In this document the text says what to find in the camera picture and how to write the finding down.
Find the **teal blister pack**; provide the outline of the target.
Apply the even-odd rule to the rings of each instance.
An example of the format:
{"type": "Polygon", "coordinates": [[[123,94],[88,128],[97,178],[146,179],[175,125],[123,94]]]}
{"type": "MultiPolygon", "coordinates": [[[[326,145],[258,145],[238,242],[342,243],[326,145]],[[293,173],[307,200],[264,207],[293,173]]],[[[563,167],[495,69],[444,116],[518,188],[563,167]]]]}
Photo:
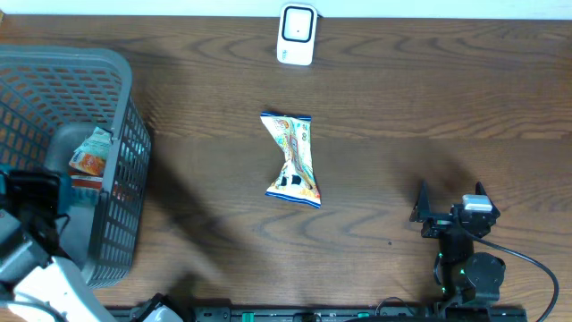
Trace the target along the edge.
{"type": "Polygon", "coordinates": [[[59,174],[58,212],[66,212],[70,207],[94,208],[99,200],[101,190],[92,190],[72,186],[68,174],[59,174]]]}

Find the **green orange snack packet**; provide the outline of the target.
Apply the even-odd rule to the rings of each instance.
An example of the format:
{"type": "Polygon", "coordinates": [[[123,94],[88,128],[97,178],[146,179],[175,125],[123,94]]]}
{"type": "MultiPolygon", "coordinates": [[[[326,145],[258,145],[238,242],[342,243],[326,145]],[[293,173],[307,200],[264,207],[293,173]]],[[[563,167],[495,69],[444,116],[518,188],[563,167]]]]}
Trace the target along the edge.
{"type": "Polygon", "coordinates": [[[112,145],[112,134],[96,127],[92,134],[74,150],[68,165],[84,174],[102,176],[112,145]]]}

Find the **cream yellow snack bag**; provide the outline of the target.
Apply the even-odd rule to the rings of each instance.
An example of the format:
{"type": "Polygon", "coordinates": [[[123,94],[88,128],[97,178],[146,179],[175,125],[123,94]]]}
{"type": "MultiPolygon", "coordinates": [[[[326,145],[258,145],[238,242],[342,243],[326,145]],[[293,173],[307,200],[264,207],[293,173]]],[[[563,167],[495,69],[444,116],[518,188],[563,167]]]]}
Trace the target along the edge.
{"type": "Polygon", "coordinates": [[[321,193],[314,176],[310,115],[262,112],[262,124],[284,155],[277,179],[265,195],[320,208],[321,193]]]}

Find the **red snack packet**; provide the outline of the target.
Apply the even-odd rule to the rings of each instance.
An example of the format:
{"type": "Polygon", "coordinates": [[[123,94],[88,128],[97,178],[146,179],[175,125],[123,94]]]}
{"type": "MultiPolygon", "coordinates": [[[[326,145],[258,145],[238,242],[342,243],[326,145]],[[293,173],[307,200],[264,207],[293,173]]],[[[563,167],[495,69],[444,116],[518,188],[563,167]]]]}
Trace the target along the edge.
{"type": "Polygon", "coordinates": [[[86,188],[92,190],[101,190],[103,186],[103,178],[100,176],[71,174],[71,184],[73,187],[86,188]]]}

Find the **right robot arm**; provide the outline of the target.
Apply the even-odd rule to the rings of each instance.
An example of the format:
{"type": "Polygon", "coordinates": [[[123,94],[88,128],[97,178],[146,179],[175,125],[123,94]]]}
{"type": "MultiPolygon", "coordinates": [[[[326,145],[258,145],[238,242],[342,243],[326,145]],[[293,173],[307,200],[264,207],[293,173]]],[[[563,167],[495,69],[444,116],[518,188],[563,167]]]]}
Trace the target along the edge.
{"type": "Polygon", "coordinates": [[[410,220],[422,225],[421,236],[439,241],[433,270],[444,299],[454,305],[490,305],[500,299],[506,264],[486,252],[476,252],[474,242],[491,232],[500,211],[483,185],[466,194],[447,213],[431,210],[428,189],[421,184],[410,220]]]}

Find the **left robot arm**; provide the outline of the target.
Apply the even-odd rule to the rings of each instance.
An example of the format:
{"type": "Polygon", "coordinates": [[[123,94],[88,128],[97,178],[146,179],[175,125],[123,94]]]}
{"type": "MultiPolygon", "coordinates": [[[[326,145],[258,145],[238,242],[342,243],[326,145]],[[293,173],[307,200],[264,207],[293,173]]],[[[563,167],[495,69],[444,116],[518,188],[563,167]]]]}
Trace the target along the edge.
{"type": "Polygon", "coordinates": [[[27,321],[183,322],[160,293],[139,307],[107,309],[88,288],[60,246],[72,206],[94,207],[97,198],[66,174],[45,169],[1,168],[1,305],[27,321]]]}

